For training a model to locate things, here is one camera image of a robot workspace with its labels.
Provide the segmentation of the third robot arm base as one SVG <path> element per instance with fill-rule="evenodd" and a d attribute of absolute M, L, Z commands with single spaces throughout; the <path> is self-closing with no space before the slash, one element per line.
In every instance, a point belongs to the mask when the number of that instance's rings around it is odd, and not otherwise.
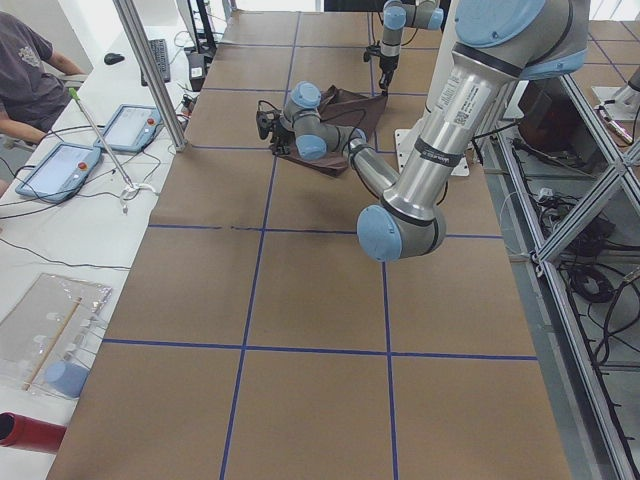
<path fill-rule="evenodd" d="M 639 112 L 639 69 L 621 87 L 591 88 L 605 117 L 614 121 L 633 121 Z"/>

